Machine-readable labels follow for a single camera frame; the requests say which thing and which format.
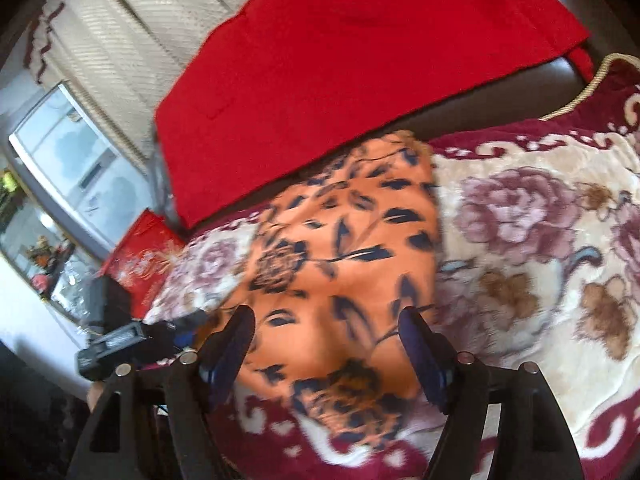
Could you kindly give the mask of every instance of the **metal screw head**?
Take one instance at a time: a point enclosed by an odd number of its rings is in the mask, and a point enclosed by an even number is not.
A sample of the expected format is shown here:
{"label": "metal screw head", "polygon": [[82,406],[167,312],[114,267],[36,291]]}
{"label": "metal screw head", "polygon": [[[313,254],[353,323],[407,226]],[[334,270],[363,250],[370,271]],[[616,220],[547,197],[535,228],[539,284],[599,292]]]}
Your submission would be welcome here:
{"label": "metal screw head", "polygon": [[179,359],[183,365],[191,365],[198,360],[198,353],[193,350],[189,350],[180,355]]}
{"label": "metal screw head", "polygon": [[471,352],[458,352],[458,362],[461,365],[470,365],[476,360],[476,356]]}
{"label": "metal screw head", "polygon": [[116,375],[118,377],[124,377],[125,375],[129,375],[130,371],[131,365],[128,363],[123,363],[121,365],[118,365],[118,367],[116,368]]}
{"label": "metal screw head", "polygon": [[533,361],[527,361],[522,365],[526,372],[530,374],[537,374],[540,371],[540,368]]}

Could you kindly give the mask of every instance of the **orange floral fabric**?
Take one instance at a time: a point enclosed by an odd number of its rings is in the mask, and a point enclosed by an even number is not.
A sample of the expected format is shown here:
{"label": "orange floral fabric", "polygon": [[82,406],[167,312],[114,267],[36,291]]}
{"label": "orange floral fabric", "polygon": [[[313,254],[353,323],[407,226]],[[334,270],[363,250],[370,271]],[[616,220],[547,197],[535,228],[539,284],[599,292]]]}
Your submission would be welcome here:
{"label": "orange floral fabric", "polygon": [[239,304],[254,310],[241,383],[350,442],[395,438],[418,393],[398,313],[433,317],[433,187],[429,149],[396,132],[273,200],[213,329]]}

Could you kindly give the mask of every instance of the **curtain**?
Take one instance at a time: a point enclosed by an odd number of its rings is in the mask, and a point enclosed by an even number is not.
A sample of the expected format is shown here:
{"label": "curtain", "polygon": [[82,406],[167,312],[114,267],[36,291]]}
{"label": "curtain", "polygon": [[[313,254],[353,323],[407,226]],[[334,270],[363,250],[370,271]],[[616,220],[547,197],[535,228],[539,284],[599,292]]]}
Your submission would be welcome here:
{"label": "curtain", "polygon": [[217,25],[247,0],[47,0],[25,65],[50,89],[66,80],[114,145],[143,171],[153,113]]}

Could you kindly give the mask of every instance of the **red cloth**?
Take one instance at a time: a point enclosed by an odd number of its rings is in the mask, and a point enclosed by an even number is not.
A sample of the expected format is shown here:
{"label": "red cloth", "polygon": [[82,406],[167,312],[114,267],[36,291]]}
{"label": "red cloth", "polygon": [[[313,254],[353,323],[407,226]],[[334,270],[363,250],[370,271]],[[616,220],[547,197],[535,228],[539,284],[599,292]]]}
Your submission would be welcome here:
{"label": "red cloth", "polygon": [[412,110],[565,54],[557,0],[250,0],[156,112],[188,226]]}
{"label": "red cloth", "polygon": [[98,275],[108,274],[131,294],[131,317],[142,319],[182,252],[184,242],[145,209]]}

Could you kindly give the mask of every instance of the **wall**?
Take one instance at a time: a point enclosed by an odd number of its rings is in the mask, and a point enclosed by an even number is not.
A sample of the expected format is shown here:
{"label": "wall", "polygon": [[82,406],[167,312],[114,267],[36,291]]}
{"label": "wall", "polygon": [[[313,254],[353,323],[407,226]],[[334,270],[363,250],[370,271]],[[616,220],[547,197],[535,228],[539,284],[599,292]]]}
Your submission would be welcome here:
{"label": "wall", "polygon": [[[22,67],[26,35],[0,70],[0,128],[13,130],[44,95]],[[88,382],[76,373],[75,355],[83,344],[76,327],[57,314],[0,256],[0,339],[29,366],[78,397]]]}
{"label": "wall", "polygon": [[13,130],[45,91],[22,66],[27,48],[25,32],[0,70],[0,128]]}
{"label": "wall", "polygon": [[2,256],[0,290],[2,342],[49,381],[84,397],[89,383],[76,372],[76,352],[84,337],[43,303]]}

